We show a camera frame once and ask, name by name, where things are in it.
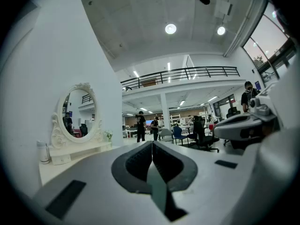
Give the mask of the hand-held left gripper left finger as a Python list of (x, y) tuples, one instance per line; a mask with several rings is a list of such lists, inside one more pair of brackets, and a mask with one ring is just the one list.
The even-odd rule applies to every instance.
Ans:
[(147, 174), (152, 163), (152, 142), (117, 157), (111, 167), (114, 179), (128, 192), (151, 194), (152, 187), (147, 183)]

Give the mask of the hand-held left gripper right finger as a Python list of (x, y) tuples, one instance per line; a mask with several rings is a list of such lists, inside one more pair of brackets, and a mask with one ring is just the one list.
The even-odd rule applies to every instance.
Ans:
[(152, 160), (171, 192), (188, 189), (197, 176), (198, 167), (191, 158), (158, 141), (152, 142)]

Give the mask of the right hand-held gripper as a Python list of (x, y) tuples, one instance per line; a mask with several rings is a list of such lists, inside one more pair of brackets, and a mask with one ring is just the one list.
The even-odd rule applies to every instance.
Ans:
[(247, 112), (218, 123), (214, 127), (214, 135), (229, 140), (234, 148), (244, 149), (279, 131), (283, 125), (270, 98), (275, 85), (272, 82), (261, 92), (254, 88), (248, 89)]

